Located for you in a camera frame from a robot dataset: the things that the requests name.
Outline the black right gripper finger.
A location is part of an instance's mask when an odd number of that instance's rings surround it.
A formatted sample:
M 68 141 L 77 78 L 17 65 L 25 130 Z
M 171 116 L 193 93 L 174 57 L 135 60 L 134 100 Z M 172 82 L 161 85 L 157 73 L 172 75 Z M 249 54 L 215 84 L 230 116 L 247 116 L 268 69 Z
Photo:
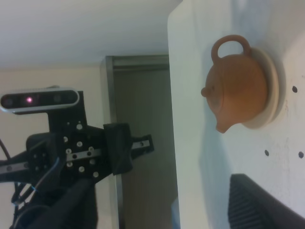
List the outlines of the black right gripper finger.
M 245 174 L 230 177 L 228 221 L 232 229 L 303 229 L 305 218 Z

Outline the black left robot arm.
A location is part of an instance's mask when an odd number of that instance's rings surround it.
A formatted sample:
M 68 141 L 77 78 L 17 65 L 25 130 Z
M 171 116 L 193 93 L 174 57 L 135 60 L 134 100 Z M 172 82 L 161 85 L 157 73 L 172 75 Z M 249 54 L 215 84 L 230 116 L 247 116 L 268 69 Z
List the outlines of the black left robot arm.
M 95 185 L 132 170 L 154 150 L 151 135 L 132 137 L 125 123 L 89 126 L 83 92 L 49 87 L 10 92 L 0 108 L 16 115 L 46 113 L 49 131 L 27 138 L 25 151 L 0 163 L 0 180 L 12 182 L 14 229 L 95 229 Z

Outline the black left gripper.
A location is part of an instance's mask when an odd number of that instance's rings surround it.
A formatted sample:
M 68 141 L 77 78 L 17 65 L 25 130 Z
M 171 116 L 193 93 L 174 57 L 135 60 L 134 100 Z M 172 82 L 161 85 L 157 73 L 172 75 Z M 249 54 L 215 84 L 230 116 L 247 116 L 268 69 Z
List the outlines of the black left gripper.
M 36 190 L 79 179 L 99 182 L 131 171 L 134 159 L 154 150 L 151 135 L 132 137 L 126 123 L 88 125 L 83 92 L 78 92 L 75 106 L 32 113 L 47 114 L 49 131 L 29 136 L 25 151 L 1 161 L 1 182 L 31 184 Z

